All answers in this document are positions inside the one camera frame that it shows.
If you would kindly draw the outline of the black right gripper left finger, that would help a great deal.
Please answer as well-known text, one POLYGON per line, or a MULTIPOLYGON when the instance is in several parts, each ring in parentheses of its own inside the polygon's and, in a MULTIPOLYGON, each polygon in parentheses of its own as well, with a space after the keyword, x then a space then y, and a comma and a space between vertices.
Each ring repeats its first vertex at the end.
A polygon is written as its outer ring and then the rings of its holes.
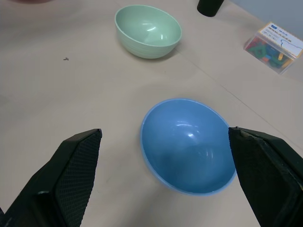
POLYGON ((95 181, 101 129, 64 140, 27 182, 0 227, 80 227, 95 181))

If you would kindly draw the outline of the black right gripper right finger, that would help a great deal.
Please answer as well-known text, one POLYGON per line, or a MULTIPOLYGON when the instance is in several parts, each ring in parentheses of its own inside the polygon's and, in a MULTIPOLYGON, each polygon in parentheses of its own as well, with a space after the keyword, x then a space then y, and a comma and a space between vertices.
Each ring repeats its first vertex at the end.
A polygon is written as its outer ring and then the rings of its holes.
POLYGON ((303 158, 283 139, 230 127, 241 188, 261 227, 303 227, 303 158))

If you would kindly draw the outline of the blue bowl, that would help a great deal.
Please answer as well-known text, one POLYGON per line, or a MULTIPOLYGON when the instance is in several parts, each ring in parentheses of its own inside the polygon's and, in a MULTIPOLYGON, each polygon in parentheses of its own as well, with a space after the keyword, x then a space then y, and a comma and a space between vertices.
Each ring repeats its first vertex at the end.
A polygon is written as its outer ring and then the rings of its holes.
POLYGON ((213 195, 237 174, 228 129, 228 123, 201 102, 164 100, 142 121, 142 156, 150 172, 168 188, 186 195, 213 195))

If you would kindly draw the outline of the clear box of colourful pieces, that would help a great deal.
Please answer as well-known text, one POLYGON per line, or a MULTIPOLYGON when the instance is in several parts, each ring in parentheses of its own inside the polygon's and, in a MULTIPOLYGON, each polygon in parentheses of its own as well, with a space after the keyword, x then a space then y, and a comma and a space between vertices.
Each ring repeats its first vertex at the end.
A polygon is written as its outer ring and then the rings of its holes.
POLYGON ((276 73, 283 74, 303 55, 303 41, 269 22, 245 43, 244 50, 276 73))

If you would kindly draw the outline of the green bowl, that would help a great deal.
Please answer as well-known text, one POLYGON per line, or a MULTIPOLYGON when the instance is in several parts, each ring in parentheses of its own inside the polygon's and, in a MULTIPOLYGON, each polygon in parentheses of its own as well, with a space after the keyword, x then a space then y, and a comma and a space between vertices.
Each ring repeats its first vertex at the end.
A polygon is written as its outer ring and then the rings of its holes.
POLYGON ((179 43, 182 29, 167 12, 146 5, 129 5, 115 14, 117 38, 131 54, 157 59, 169 54, 179 43))

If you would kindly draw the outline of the black cylindrical object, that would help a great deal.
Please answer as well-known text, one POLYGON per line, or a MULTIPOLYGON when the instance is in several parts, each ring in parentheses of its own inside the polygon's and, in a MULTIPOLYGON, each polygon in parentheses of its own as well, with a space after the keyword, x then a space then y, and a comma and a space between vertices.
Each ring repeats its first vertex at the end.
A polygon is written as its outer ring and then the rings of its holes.
POLYGON ((224 0, 199 0, 197 11, 207 17, 214 17, 224 0))

